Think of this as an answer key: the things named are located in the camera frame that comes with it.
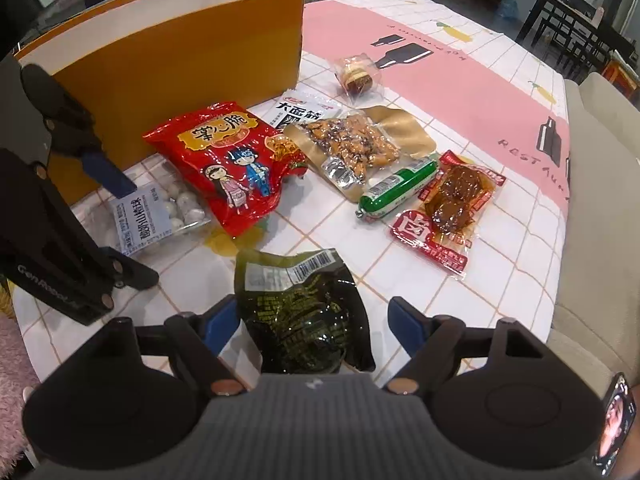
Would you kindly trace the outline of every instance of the phone screen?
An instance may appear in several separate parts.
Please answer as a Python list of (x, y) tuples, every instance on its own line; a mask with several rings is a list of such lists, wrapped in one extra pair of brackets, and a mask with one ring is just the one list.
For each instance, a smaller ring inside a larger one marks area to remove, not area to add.
[(605, 397), (606, 418), (593, 463), (603, 477), (611, 473), (618, 453), (636, 418), (636, 404), (624, 374), (613, 378)]

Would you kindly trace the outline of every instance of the black bottle print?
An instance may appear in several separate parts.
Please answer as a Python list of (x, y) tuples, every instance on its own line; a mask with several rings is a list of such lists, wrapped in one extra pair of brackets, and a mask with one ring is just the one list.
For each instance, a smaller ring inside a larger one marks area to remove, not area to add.
[(371, 43), (371, 46), (380, 46), (380, 45), (393, 45), (396, 43), (400, 43), (404, 41), (402, 36), (398, 36), (397, 34), (392, 34), (391, 36), (385, 36), (384, 38), (380, 38), (375, 43)]
[(560, 153), (562, 152), (562, 139), (556, 131), (556, 122), (549, 117), (546, 124), (540, 126), (538, 135), (538, 151), (546, 153), (554, 164), (560, 167)]
[(379, 69), (383, 69), (395, 64), (411, 64), (431, 54), (433, 52), (428, 48), (424, 48), (417, 43), (409, 43), (408, 45), (388, 50), (385, 53), (385, 57), (376, 62), (376, 66)]

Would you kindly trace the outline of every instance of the white checkered tablecloth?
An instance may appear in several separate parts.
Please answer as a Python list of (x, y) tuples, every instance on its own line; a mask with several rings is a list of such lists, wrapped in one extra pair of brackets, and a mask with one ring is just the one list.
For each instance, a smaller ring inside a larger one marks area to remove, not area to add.
[[(472, 36), (457, 45), (541, 104), (566, 118), (564, 81), (546, 64), (509, 38), (491, 32), (430, 0), (342, 0), (368, 7), (383, 16), (411, 26), (445, 43), (454, 38), (433, 29), (433, 21), (446, 20)], [(303, 52), (299, 90), (347, 101), (328, 63)], [(547, 88), (557, 104), (532, 90), (530, 81)], [(252, 107), (261, 116), (274, 100)], [(367, 106), (384, 104), (411, 112), (437, 142), (438, 150), (453, 150), (503, 173), (508, 182), (479, 221), (479, 238), (469, 255), (463, 281), (394, 242), (388, 234), (389, 220), (363, 224), (354, 215), (356, 206), (312, 171), (303, 180), (287, 182), (277, 210), (258, 249), (274, 254), (297, 254), (319, 248), (336, 248), (356, 279), (366, 306), (371, 346), (377, 368), (373, 377), (385, 383), (409, 359), (393, 336), (386, 320), (386, 305), (403, 296), (427, 316), (451, 314), (468, 326), (493, 327), (503, 316), (516, 317), (541, 340), (548, 337), (564, 245), (565, 218), (558, 207), (540, 194), (538, 186), (505, 168), (437, 118), (386, 90), (384, 97)], [(139, 186), (162, 178), (166, 172), (159, 155), (137, 164), (126, 173)], [(376, 180), (383, 178), (379, 174)], [(73, 207), (88, 227), (91, 213), (104, 206), (109, 194), (99, 190)], [(161, 324), (176, 312), (203, 313), (233, 292), (234, 260), (214, 254), (191, 235), (164, 240), (153, 255), (142, 258), (160, 273), (159, 286), (142, 292), (131, 288), (114, 292), (113, 316), (131, 317), (136, 324)], [(108, 319), (81, 326), (35, 300), (21, 289), (14, 296), (15, 311), (33, 366), (44, 380), (63, 360), (93, 335)], [(221, 358), (248, 384), (258, 379), (260, 356), (241, 324)], [(165, 358), (145, 357), (148, 366), (169, 372)], [(482, 366), (470, 360), (464, 369)]]

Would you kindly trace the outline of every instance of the plastic container of white balls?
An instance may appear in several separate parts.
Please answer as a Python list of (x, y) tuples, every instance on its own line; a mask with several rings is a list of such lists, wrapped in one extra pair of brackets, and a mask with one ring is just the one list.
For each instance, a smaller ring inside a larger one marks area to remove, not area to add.
[(164, 167), (161, 178), (122, 199), (112, 197), (91, 213), (84, 227), (99, 246), (138, 260), (163, 246), (171, 250), (176, 237), (204, 232), (212, 219), (206, 202), (168, 162)]

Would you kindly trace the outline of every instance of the dark green package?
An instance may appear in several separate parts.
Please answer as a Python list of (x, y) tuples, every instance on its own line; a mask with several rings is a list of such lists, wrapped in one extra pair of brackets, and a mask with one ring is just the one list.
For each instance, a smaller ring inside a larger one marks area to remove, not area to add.
[(343, 360), (375, 370), (367, 312), (335, 249), (296, 256), (242, 250), (234, 288), (262, 373), (332, 373)]

